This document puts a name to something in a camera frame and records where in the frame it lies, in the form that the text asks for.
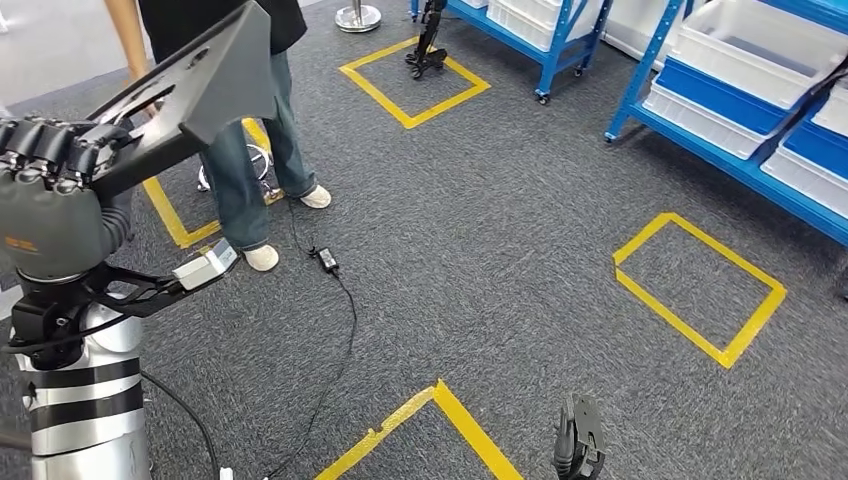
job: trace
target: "black robotic gripper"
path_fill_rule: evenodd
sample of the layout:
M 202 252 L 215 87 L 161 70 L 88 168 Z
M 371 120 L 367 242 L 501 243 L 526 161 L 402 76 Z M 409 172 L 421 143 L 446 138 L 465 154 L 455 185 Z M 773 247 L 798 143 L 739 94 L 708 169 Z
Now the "black robotic gripper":
M 560 412 L 554 444 L 554 469 L 559 480 L 595 480 L 606 458 L 604 433 L 595 400 L 573 394 Z
M 442 18 L 447 0 L 427 0 L 424 11 L 421 13 L 421 34 L 418 36 L 418 44 L 415 51 L 406 55 L 406 63 L 412 66 L 412 78 L 418 80 L 424 72 L 433 67 L 441 70 L 445 66 L 448 52 L 444 48 L 433 49 L 436 33 L 439 30 L 439 21 Z

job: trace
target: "blue metal shelf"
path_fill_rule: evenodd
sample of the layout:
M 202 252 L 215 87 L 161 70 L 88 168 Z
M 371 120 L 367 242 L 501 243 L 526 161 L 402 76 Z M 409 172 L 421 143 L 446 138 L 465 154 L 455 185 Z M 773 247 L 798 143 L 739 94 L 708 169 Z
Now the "blue metal shelf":
M 539 78 L 539 84 L 536 87 L 536 95 L 540 101 L 547 102 L 547 97 L 551 91 L 554 75 L 569 67 L 575 67 L 577 74 L 589 68 L 592 63 L 592 57 L 595 50 L 598 48 L 598 43 L 601 39 L 601 32 L 606 25 L 607 16 L 610 8 L 612 8 L 613 0 L 604 0 L 601 8 L 601 13 L 595 22 L 595 27 L 592 32 L 584 37 L 567 41 L 568 34 L 571 32 L 574 23 L 580 17 L 584 7 L 590 0 L 563 0 L 562 10 L 559 14 L 557 27 L 554 31 L 553 42 L 549 52 L 543 52 L 533 45 L 518 38 L 512 32 L 494 23 L 486 17 L 488 7 L 474 8 L 462 0 L 448 0 L 447 9 L 461 19 L 465 20 L 472 26 L 480 29 L 489 36 L 503 42 L 509 47 L 517 50 L 523 55 L 531 58 L 542 66 L 542 72 Z M 418 0 L 410 0 L 410 13 L 413 18 L 419 15 Z M 560 59 L 563 51 L 572 47 L 581 45 L 577 53 Z
M 848 246 L 848 219 L 820 203 L 798 193 L 792 187 L 760 170 L 755 160 L 739 160 L 733 155 L 670 123 L 662 117 L 634 105 L 630 115 L 674 143 L 718 167 L 751 190 L 783 207 L 789 213 Z
M 775 8 L 848 34 L 848 0 L 760 0 Z
M 621 104 L 607 129 L 605 134 L 607 140 L 615 140 L 627 119 L 633 117 L 657 133 L 698 155 L 706 162 L 715 165 L 842 245 L 848 246 L 848 219 L 765 174 L 760 170 L 758 162 L 739 160 L 642 107 L 639 97 L 640 91 L 648 79 L 651 65 L 653 65 L 683 1 L 668 0 L 668 6 L 660 19 L 654 37 L 648 44 L 645 56 L 636 67 L 633 77 L 630 79 L 630 84 L 624 92 Z M 848 0 L 763 1 L 835 30 L 848 33 Z

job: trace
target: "black strap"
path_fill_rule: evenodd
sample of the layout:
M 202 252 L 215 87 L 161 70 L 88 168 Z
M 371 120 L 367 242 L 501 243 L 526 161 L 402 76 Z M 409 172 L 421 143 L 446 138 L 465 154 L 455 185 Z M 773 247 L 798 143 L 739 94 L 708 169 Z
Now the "black strap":
M 30 412 L 31 431 L 37 432 L 49 427 L 66 423 L 82 422 L 97 418 L 111 417 L 142 408 L 144 397 L 139 382 L 129 390 L 111 397 L 82 402 L 48 405 Z
M 84 387 L 101 382 L 131 377 L 141 372 L 141 364 L 137 358 L 124 360 L 119 363 L 101 365 L 99 367 L 80 368 L 77 370 L 47 370 L 27 372 L 27 380 L 35 388 L 68 388 Z

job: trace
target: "blue plastic bin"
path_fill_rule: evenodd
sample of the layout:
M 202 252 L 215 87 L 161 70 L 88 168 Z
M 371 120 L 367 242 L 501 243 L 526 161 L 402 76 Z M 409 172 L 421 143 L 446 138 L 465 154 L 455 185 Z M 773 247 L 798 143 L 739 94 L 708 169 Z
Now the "blue plastic bin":
M 823 104 L 819 102 L 810 109 L 804 120 L 786 138 L 784 145 L 836 175 L 848 178 L 848 137 L 812 122 Z
M 673 57 L 666 59 L 657 83 L 760 135 L 777 130 L 806 100 L 784 110 Z

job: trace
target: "white plastic bin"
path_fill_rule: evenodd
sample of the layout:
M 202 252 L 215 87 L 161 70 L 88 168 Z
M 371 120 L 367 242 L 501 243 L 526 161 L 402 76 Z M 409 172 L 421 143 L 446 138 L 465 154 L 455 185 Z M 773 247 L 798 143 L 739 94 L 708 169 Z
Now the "white plastic bin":
M 705 3 L 706 0 L 695 0 L 692 11 L 701 8 Z M 668 0 L 613 2 L 603 40 L 636 60 L 642 60 L 666 6 L 668 6 Z M 665 56 L 677 43 L 677 34 L 680 31 L 684 13 L 685 8 L 681 5 L 677 18 L 660 49 L 660 54 L 654 60 L 654 70 L 662 70 Z
M 783 145 L 763 162 L 760 169 L 848 218 L 848 179 L 816 165 Z
M 754 151 L 770 138 L 661 87 L 656 81 L 651 84 L 651 92 L 642 106 L 740 160 L 751 158 Z
M 848 78 L 834 85 L 827 103 L 813 117 L 813 123 L 848 137 Z
M 483 8 L 489 4 L 489 0 L 462 0 L 474 8 Z
M 549 28 L 556 27 L 563 3 L 562 0 L 500 0 L 500 2 Z M 581 2 L 582 0 L 572 0 L 569 18 L 574 18 L 574 13 Z M 580 18 L 574 24 L 576 34 L 570 35 L 569 39 L 582 37 L 592 31 L 595 21 L 601 14 L 603 4 L 603 0 L 586 0 L 586 6 L 580 12 Z
M 670 53 L 784 110 L 846 54 L 848 36 L 758 0 L 707 3 L 683 22 Z
M 498 0 L 489 0 L 486 16 L 539 50 L 550 51 L 554 38 L 553 27 L 546 27 Z
M 522 2 L 522 4 L 524 3 L 522 0 L 507 1 L 511 1 L 516 4 L 518 4 L 518 2 Z M 598 15 L 600 14 L 600 8 L 595 10 L 594 14 L 592 14 L 592 8 L 590 7 L 598 2 L 596 0 L 589 0 L 589 2 L 590 4 L 587 4 L 586 8 L 583 9 L 583 13 L 575 23 L 567 40 L 573 40 L 587 35 L 594 28 L 595 21 L 598 19 Z M 505 3 L 505 0 L 490 0 L 489 10 L 486 13 L 486 16 L 489 17 L 489 20 L 504 27 L 514 33 L 518 38 L 524 40 L 530 45 L 533 45 L 539 50 L 543 52 L 550 51 L 551 42 L 554 38 L 554 30 L 556 30 L 556 22 L 551 25 L 545 25 L 538 20 L 531 18 L 523 10 L 519 10 L 518 8 Z

